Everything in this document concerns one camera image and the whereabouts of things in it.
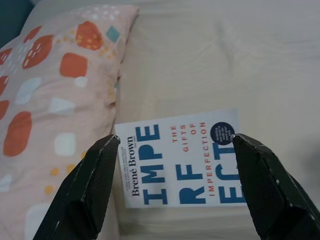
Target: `white bed sheet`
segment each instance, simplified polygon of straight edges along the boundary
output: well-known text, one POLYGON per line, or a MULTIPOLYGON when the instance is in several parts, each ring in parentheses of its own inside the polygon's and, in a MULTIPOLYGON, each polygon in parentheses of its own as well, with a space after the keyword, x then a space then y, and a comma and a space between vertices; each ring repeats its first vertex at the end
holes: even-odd
MULTIPOLYGON (((109 2, 43 0, 22 32, 58 13, 109 2)), ((122 66, 117 122, 237 108, 241 132, 273 149, 320 207, 320 3, 116 3, 140 7, 122 66)), ((119 166, 113 193, 126 240, 259 239, 245 207, 126 209, 119 166)))

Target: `patterned pillowcase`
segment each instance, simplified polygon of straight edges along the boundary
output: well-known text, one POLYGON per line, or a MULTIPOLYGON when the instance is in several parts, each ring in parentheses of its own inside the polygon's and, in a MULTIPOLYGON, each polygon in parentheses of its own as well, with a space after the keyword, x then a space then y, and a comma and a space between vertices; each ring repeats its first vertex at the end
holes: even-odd
POLYGON ((32 239, 63 179, 110 133, 138 8, 64 13, 0 49, 0 233, 32 239))

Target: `bed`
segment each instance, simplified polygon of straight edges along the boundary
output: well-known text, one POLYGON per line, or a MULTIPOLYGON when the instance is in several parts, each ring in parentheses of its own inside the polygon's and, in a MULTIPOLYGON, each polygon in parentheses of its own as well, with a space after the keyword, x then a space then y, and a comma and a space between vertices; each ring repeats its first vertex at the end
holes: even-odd
MULTIPOLYGON (((119 72, 115 122, 237 108, 241 132, 273 149, 319 207, 320 4, 116 3, 138 6, 140 13, 119 72)), ((111 2, 42 0, 21 35, 89 4, 111 2)), ((259 239, 246 207, 125 208, 119 165, 112 199, 101 239, 259 239)))

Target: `book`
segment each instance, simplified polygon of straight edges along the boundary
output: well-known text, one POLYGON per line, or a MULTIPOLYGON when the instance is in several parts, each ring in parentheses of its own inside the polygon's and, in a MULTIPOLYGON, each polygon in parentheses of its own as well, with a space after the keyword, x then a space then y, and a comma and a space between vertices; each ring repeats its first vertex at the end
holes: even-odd
POLYGON ((126 207, 245 205, 238 131, 236 109, 116 124, 126 207))

